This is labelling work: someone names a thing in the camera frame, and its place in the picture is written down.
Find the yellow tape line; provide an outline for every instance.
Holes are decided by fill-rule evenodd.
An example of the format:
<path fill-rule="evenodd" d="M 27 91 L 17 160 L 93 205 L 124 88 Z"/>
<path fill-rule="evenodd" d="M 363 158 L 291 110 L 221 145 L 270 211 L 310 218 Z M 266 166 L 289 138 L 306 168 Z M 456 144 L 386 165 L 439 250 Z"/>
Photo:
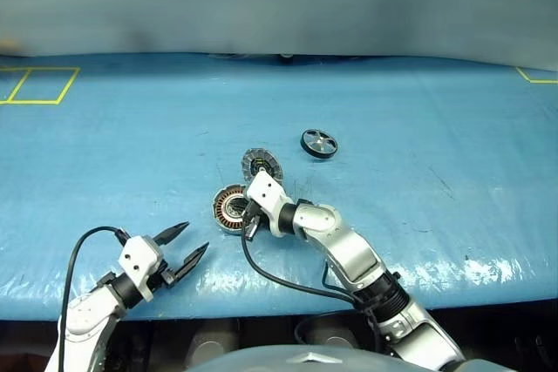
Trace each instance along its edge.
<path fill-rule="evenodd" d="M 70 79 L 56 99 L 16 99 L 16 95 L 32 71 L 73 71 Z M 70 89 L 81 69 L 79 67 L 1 67 L 0 71 L 25 71 L 17 85 L 10 92 L 6 100 L 0 100 L 0 105 L 58 105 Z"/>
<path fill-rule="evenodd" d="M 527 80 L 529 83 L 535 83 L 539 85 L 558 85 L 558 79 L 553 80 L 552 78 L 530 78 L 524 70 L 520 67 L 515 67 L 515 70 L 521 74 L 521 76 Z"/>

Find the copper coil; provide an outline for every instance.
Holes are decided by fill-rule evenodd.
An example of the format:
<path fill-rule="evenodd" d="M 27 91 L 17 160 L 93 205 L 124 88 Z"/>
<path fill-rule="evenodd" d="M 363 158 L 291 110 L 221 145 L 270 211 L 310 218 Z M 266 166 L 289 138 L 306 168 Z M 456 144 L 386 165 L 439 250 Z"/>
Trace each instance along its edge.
<path fill-rule="evenodd" d="M 244 198 L 244 186 L 229 185 L 214 197 L 213 214 L 217 223 L 230 233 L 242 230 L 242 211 L 248 202 Z"/>

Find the black wheel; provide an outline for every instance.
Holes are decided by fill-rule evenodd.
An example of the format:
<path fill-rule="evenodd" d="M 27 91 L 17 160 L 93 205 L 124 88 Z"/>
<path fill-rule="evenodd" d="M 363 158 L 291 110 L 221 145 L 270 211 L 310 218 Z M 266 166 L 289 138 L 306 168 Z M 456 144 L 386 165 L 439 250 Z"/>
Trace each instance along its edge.
<path fill-rule="evenodd" d="M 300 138 L 300 145 L 309 155 L 319 159 L 329 159 L 337 152 L 337 142 L 327 132 L 306 130 Z"/>

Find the gear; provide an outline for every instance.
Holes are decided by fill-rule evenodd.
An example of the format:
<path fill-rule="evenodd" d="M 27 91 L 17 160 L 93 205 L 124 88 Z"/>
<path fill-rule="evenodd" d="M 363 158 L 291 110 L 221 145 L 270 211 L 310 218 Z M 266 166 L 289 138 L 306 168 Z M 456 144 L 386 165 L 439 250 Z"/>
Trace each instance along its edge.
<path fill-rule="evenodd" d="M 248 183 L 260 172 L 265 170 L 269 176 L 282 185 L 282 168 L 273 154 L 265 148 L 250 148 L 242 157 L 242 174 Z"/>
<path fill-rule="evenodd" d="M 229 185 L 221 189 L 213 199 L 213 215 L 217 224 L 228 233 L 239 234 L 242 230 L 242 212 L 248 201 L 242 185 Z"/>

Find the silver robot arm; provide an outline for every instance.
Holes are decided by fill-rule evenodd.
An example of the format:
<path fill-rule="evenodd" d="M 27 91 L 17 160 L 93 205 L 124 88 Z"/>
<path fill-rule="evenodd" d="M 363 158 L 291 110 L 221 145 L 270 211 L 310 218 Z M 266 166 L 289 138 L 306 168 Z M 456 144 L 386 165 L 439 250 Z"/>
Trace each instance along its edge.
<path fill-rule="evenodd" d="M 187 227 L 187 223 L 168 228 L 154 239 L 128 238 L 119 257 L 124 271 L 106 274 L 89 293 L 68 304 L 64 331 L 64 370 L 97 372 L 103 370 L 106 343 L 116 323 L 140 301 L 153 299 L 153 292 L 165 285 L 172 287 L 200 261 L 208 244 L 195 249 L 176 272 L 168 268 L 159 245 L 167 244 Z M 58 321 L 58 335 L 61 335 Z M 58 372 L 60 338 L 45 372 Z"/>
<path fill-rule="evenodd" d="M 465 360 L 441 326 L 398 284 L 368 241 L 344 223 L 339 211 L 289 198 L 266 172 L 256 174 L 246 190 L 269 218 L 276 237 L 292 233 L 321 251 L 329 267 L 358 301 L 370 310 L 385 343 L 406 362 L 440 370 Z"/>

